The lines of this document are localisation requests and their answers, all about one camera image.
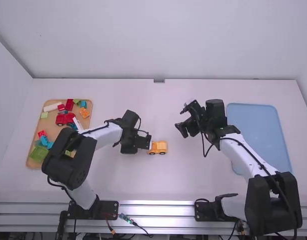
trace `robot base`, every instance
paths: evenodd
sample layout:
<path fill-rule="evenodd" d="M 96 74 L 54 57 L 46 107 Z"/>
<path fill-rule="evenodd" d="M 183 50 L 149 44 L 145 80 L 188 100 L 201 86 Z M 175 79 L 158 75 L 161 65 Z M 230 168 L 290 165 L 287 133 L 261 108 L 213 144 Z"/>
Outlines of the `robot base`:
<path fill-rule="evenodd" d="M 239 219 L 223 214 L 217 202 L 195 202 L 194 218 L 197 222 L 237 222 Z"/>
<path fill-rule="evenodd" d="M 118 218 L 119 202 L 100 201 L 98 196 L 90 209 L 85 210 L 74 202 L 69 203 L 68 219 L 76 220 L 116 220 Z"/>

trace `yellow toy car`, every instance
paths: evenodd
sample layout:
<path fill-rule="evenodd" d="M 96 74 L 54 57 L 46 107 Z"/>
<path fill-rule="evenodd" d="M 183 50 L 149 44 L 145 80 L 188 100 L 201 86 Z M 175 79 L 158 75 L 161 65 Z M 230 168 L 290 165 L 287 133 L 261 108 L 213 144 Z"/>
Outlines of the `yellow toy car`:
<path fill-rule="evenodd" d="M 147 152 L 150 155 L 155 154 L 166 154 L 167 153 L 167 142 L 166 141 L 152 141 L 151 149 Z"/>

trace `white wall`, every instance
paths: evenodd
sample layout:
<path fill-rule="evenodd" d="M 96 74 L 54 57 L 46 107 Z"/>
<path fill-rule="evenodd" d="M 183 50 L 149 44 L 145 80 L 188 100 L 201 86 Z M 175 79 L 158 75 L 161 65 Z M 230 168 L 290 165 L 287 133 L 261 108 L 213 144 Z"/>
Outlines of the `white wall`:
<path fill-rule="evenodd" d="M 0 43 L 0 163 L 32 81 L 32 77 Z"/>
<path fill-rule="evenodd" d="M 37 78 L 297 79 L 307 103 L 307 0 L 0 0 L 0 35 Z"/>

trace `blue tray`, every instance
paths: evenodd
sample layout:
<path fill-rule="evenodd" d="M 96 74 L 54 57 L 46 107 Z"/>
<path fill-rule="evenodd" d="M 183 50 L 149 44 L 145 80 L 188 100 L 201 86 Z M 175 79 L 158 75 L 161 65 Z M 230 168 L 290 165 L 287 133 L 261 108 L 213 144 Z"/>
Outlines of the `blue tray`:
<path fill-rule="evenodd" d="M 235 125 L 246 142 L 280 172 L 293 172 L 278 112 L 274 106 L 245 103 L 227 105 L 228 124 Z M 242 171 L 232 166 L 241 175 Z"/>

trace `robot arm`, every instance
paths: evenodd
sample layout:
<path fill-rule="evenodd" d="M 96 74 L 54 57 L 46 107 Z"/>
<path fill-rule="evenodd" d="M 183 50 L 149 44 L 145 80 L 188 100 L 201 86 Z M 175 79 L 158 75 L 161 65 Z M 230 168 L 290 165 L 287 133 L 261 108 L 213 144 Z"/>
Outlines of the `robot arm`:
<path fill-rule="evenodd" d="M 48 176 L 48 182 L 60 183 L 70 198 L 84 210 L 92 208 L 98 197 L 86 178 L 94 152 L 106 145 L 115 147 L 118 144 L 121 144 L 122 154 L 136 154 L 138 149 L 149 149 L 151 135 L 139 136 L 135 128 L 139 119 L 135 112 L 127 110 L 122 118 L 107 120 L 96 128 L 78 132 L 63 128 L 41 167 Z M 73 150 L 76 150 L 73 157 L 65 154 Z"/>
<path fill-rule="evenodd" d="M 205 209 L 195 209 L 216 221 L 235 217 L 247 221 L 251 234 L 262 236 L 302 226 L 302 213 L 296 178 L 290 172 L 279 172 L 263 160 L 244 140 L 241 132 L 227 124 L 224 102 L 207 100 L 201 107 L 197 100 L 184 104 L 180 114 L 189 112 L 184 122 L 175 127 L 184 138 L 201 134 L 243 171 L 248 182 L 246 196 L 236 193 L 217 196 Z"/>

